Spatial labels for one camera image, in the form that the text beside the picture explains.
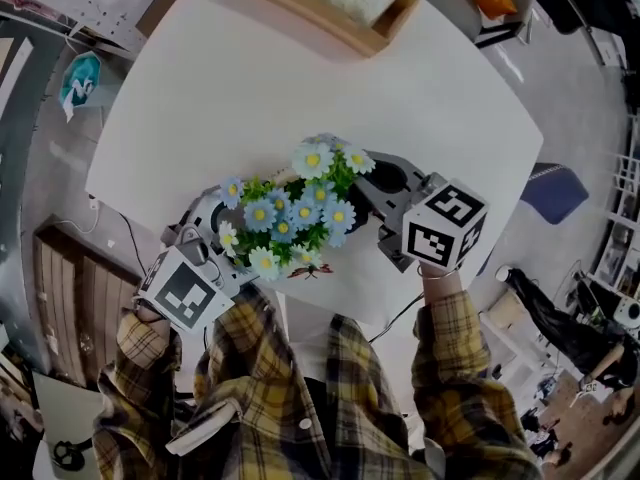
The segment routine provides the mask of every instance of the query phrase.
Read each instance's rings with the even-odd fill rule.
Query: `desk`
[[[363,59],[262,0],[178,0],[111,110],[87,191],[160,234],[229,175],[269,175],[328,131],[457,177],[491,205],[461,271],[468,286],[511,215],[542,135],[504,80],[422,1],[389,48]],[[386,323],[421,291],[377,249],[378,224],[327,250],[335,270],[272,286],[360,321]],[[415,313],[398,331],[411,332]]]

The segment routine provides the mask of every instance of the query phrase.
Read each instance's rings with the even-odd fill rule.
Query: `blue chair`
[[[589,198],[576,174],[560,164],[537,163],[520,200],[549,224],[560,224]]]

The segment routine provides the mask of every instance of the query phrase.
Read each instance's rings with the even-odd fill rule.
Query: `yellow plaid sleeve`
[[[173,372],[180,361],[171,342],[124,310],[118,353],[100,372],[104,410],[94,422],[93,446],[102,478],[166,478],[175,458],[171,439]]]
[[[414,334],[414,400],[426,437],[445,451],[447,478],[542,478],[511,394],[485,379],[490,354],[469,296],[422,308]]]

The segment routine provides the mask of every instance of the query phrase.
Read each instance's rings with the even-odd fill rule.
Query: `flower bouquet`
[[[258,178],[237,177],[220,186],[220,199],[230,210],[244,205],[243,225],[219,225],[220,245],[236,268],[251,268],[275,281],[288,267],[313,272],[322,266],[325,244],[341,247],[352,229],[356,212],[346,200],[360,174],[374,161],[331,134],[305,139],[293,154],[295,179],[280,186]]]

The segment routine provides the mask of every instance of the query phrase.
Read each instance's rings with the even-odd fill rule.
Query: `plaid shirt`
[[[165,447],[173,437],[179,340],[165,341],[135,313],[124,315],[117,360],[99,381],[106,403],[93,442],[103,478],[437,478],[409,456],[402,415],[353,320],[331,323],[326,393],[335,421],[323,422],[332,429],[325,437],[266,299],[248,287],[235,302],[215,322],[197,368],[189,427],[225,402],[236,415],[183,457]],[[489,352],[466,293],[421,309],[414,332],[415,402],[425,437],[444,450],[446,477],[541,478],[509,392],[481,377]]]

